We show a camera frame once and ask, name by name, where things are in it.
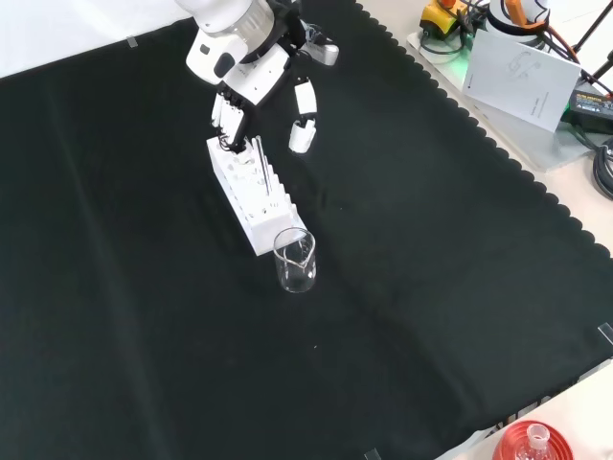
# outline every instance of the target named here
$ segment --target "orange object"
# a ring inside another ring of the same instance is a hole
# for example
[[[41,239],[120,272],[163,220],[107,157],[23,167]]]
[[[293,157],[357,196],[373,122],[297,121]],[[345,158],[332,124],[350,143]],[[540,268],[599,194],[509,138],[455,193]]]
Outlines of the orange object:
[[[543,424],[542,422],[526,421],[518,422],[507,428],[505,435],[500,439],[498,446],[496,446],[496,451],[494,452],[492,460],[515,460],[514,447],[521,442],[523,438],[528,437],[528,426],[532,424],[541,424],[549,429],[549,433],[551,435],[549,443],[551,449],[556,453],[557,460],[575,459],[571,447],[564,439],[564,436],[559,434],[556,429],[551,428],[549,425]]]
[[[521,5],[521,0],[505,0],[507,10],[509,10],[509,16],[511,21],[516,26],[526,27],[528,25],[528,18],[524,13],[524,7]]]

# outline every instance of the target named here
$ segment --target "black tablecloth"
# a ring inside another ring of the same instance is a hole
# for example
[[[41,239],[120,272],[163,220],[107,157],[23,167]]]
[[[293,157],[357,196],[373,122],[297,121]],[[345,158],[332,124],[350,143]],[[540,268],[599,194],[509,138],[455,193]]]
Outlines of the black tablecloth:
[[[606,357],[608,252],[351,0],[262,136],[318,241],[253,256],[206,150],[183,21],[0,81],[0,457],[430,459]]]

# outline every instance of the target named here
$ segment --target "robotic hand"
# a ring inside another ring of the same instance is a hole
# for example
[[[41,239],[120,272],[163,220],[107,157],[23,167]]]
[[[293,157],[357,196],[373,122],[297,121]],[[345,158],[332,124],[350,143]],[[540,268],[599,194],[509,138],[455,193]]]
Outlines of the robotic hand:
[[[295,0],[175,1],[200,28],[187,63],[217,86],[212,124],[226,150],[245,151],[246,112],[272,92],[293,56],[308,53],[326,65],[338,57],[337,46],[300,20]]]
[[[187,63],[216,85],[209,139],[213,169],[257,255],[273,249],[290,227],[305,228],[296,205],[268,163],[260,137],[245,138],[247,114],[278,86],[294,56],[308,54],[332,66],[338,47],[300,19],[296,0],[175,0],[193,14],[200,30]],[[317,100],[308,78],[295,87],[300,117],[289,147],[306,153],[315,136]]]

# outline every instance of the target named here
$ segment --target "white table surface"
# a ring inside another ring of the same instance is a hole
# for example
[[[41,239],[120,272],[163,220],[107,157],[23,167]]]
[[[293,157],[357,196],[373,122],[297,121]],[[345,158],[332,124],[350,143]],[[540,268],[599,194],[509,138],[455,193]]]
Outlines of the white table surface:
[[[359,0],[358,3],[386,26],[398,43],[405,46],[406,36],[419,29],[421,12],[428,0]],[[566,36],[572,35],[569,40],[573,41],[575,36],[581,36],[583,29],[589,24],[589,19],[594,20],[598,16],[602,5],[605,5],[607,0],[581,0],[581,2],[551,0],[550,3],[554,7],[554,14],[561,17],[560,22],[563,26],[558,27],[559,32]],[[588,42],[588,45],[581,51],[581,59],[588,70],[594,71],[598,63],[604,62],[606,55],[611,51],[613,27],[610,25],[612,22],[613,13],[602,24],[593,41]],[[488,136],[494,139],[499,147],[508,151],[510,156],[519,161],[525,170],[534,174],[535,180],[543,183],[550,193],[559,198],[561,204],[570,209],[571,215],[582,222],[583,228],[594,235],[597,243],[613,252],[613,201],[603,196],[594,184],[591,155],[584,156],[553,172],[535,171],[522,160],[522,152],[497,135],[488,120],[476,112],[471,102],[449,84],[425,58],[413,49],[408,52],[439,82],[440,87],[447,92],[449,97],[458,101],[461,107],[467,109],[471,116],[479,121],[480,126],[488,132]]]
[[[613,454],[613,365],[573,386],[522,420],[557,429],[576,460],[606,460]],[[455,460],[491,460],[505,430],[498,431]]]

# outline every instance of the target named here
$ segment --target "black cable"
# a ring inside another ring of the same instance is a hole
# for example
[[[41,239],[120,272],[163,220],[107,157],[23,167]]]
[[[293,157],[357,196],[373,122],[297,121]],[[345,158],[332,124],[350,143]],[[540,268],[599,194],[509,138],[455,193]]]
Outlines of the black cable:
[[[507,5],[505,4],[505,0],[500,0],[500,9],[502,10],[502,14],[505,15],[505,17],[512,22],[511,17],[509,16],[509,13],[507,12]]]
[[[563,48],[560,48],[559,46],[557,46],[556,43],[551,38],[549,38],[545,34],[542,34],[541,35],[541,39],[545,43],[547,43],[549,45],[549,47],[552,50],[554,50],[556,53],[558,53],[560,56],[562,56],[563,58],[565,58],[567,60],[571,60],[572,61],[572,59],[569,56],[570,54],[568,53],[568,51],[566,51]],[[596,84],[599,87],[601,87],[604,91],[606,91],[607,94],[613,95],[613,91],[611,91],[610,88],[608,88],[604,83],[602,83],[602,81],[600,81],[597,78],[595,78],[593,75],[591,75],[586,70],[581,69],[581,76],[583,77],[584,80],[588,81],[589,83]]]
[[[597,146],[585,134],[580,126],[573,126],[573,134],[587,148],[596,154],[592,174],[596,184],[609,199],[613,199],[613,153],[608,145]]]
[[[588,81],[589,83],[597,84],[600,88],[606,91],[608,96],[613,97],[613,91],[611,91],[611,89],[608,88],[604,83],[602,83],[602,81],[598,80],[596,77],[594,77],[589,72],[581,69],[581,76],[583,77],[584,80]]]
[[[471,8],[473,9],[477,9],[477,10],[482,10],[482,11],[487,11],[488,7],[480,7],[479,4],[481,2],[483,2],[483,0],[479,0],[477,3],[471,3],[468,0],[460,0],[462,3],[464,3],[465,5],[468,5],[468,10],[470,11]]]
[[[427,51],[428,53],[432,53],[433,55],[439,55],[439,56],[457,55],[458,53],[461,53],[461,51],[466,46],[465,34],[463,32],[460,32],[460,41],[462,42],[462,44],[460,45],[460,48],[456,50],[451,50],[451,51],[437,51],[437,50],[433,50],[432,48],[427,47],[424,44],[424,42],[428,38],[428,36],[430,35],[427,32],[424,32],[421,34],[420,48],[423,48],[425,51]]]

